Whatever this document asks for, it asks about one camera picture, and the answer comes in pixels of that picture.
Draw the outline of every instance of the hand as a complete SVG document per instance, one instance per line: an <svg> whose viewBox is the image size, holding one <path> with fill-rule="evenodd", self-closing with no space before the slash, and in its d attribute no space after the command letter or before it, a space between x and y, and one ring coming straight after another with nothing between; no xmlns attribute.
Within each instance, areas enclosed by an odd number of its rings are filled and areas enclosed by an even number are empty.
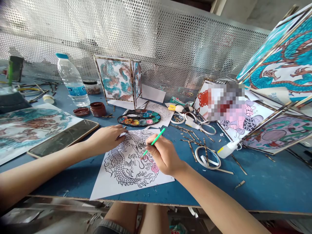
<svg viewBox="0 0 312 234"><path fill-rule="evenodd" d="M83 144L91 151L92 156L103 154L119 145L125 139L125 136L119 137L119 135L127 131L121 124L103 127L85 140Z"/></svg>
<svg viewBox="0 0 312 234"><path fill-rule="evenodd" d="M182 161L175 151L175 147L168 139L160 136L155 144L150 145L158 134L147 138L145 149L153 156L160 171L166 175L175 176L186 167L186 162Z"/></svg>

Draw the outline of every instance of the perforated metal sheet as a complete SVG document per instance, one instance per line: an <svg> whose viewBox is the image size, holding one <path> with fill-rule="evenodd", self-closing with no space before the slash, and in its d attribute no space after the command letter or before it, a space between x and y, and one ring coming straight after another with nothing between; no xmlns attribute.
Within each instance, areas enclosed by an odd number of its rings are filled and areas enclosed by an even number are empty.
<svg viewBox="0 0 312 234"><path fill-rule="evenodd" d="M66 53L90 79L93 54L126 57L142 61L144 84L181 101L204 78L235 78L269 33L167 0L11 0L2 10L0 65L21 56L23 74L60 80L55 53Z"/></svg>

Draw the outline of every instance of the blue table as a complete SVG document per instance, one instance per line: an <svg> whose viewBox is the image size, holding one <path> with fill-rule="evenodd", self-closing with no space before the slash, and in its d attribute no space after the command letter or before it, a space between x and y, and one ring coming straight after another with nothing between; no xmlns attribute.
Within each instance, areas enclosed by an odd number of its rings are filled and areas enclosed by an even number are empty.
<svg viewBox="0 0 312 234"><path fill-rule="evenodd" d="M89 97L91 102L101 101L105 103L103 94L90 95ZM68 113L72 114L72 111L76 108L68 96L64 85L58 86L55 99L56 106ZM34 105L39 104L43 104L42 99L34 103ZM85 118L96 121L100 126L105 127L117 124L117 117L125 111L123 108L116 107L115 112L113 112L112 105L106 105L106 110L107 113L112 113L115 118L103 119L93 117L92 115ZM195 130L195 133L201 139L206 138L207 147L219 150L228 143L228 139L220 136L222 131L216 124L213 123L212 125L217 130L217 134L212 136L215 143L198 130ZM138 128L128 127L127 129L134 130ZM240 151L235 151L234 156L248 175L242 172L232 157L227 157L222 160L221 169L232 171L234 175L231 175L219 171L207 170L199 163L196 163L188 143L180 141L184 136L181 133L178 129L169 126L163 136L174 143L177 153L182 160L186 161L198 173L228 193L247 210L293 214L312 213L312 206L310 205L312 201L312 170L287 151L272 156L276 162L269 160L264 153L259 151L244 148ZM296 145L292 149L309 160L303 153L303 147ZM104 154L98 155L69 167L43 184L31 195L39 197L65 196L72 199L89 200L103 158ZM0 172L32 160L35 159L27 154L23 154L0 166ZM234 190L243 180L246 183ZM196 200L178 181L106 197L103 200L199 206Z"/></svg>

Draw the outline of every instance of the forearm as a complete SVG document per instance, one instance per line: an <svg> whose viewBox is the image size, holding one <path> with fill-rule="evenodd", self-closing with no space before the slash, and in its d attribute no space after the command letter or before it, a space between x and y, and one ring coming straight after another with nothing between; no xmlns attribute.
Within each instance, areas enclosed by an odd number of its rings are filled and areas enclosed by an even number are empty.
<svg viewBox="0 0 312 234"><path fill-rule="evenodd" d="M11 207L67 167L91 156L81 142L1 173L0 210Z"/></svg>
<svg viewBox="0 0 312 234"><path fill-rule="evenodd" d="M189 165L175 178L191 193L223 234L269 233L247 210Z"/></svg>

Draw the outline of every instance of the watercolor palette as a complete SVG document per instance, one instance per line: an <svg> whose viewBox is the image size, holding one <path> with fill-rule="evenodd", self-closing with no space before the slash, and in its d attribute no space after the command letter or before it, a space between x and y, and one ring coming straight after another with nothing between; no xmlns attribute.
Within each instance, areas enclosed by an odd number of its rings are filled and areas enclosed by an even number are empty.
<svg viewBox="0 0 312 234"><path fill-rule="evenodd" d="M160 121L160 114L146 109L129 110L124 115L118 117L117 121L120 124L143 127L156 124Z"/></svg>

